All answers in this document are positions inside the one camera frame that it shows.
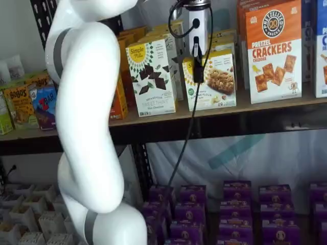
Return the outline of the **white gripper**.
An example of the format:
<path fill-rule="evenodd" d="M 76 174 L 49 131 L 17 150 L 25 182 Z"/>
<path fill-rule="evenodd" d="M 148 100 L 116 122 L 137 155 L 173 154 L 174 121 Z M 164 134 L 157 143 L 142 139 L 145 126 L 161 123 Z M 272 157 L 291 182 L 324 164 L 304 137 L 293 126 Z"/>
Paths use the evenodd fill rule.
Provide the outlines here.
<path fill-rule="evenodd" d="M 190 54 L 194 57 L 193 76 L 195 83 L 203 83 L 203 55 L 208 49 L 208 17 L 211 4 L 188 4 Z"/>

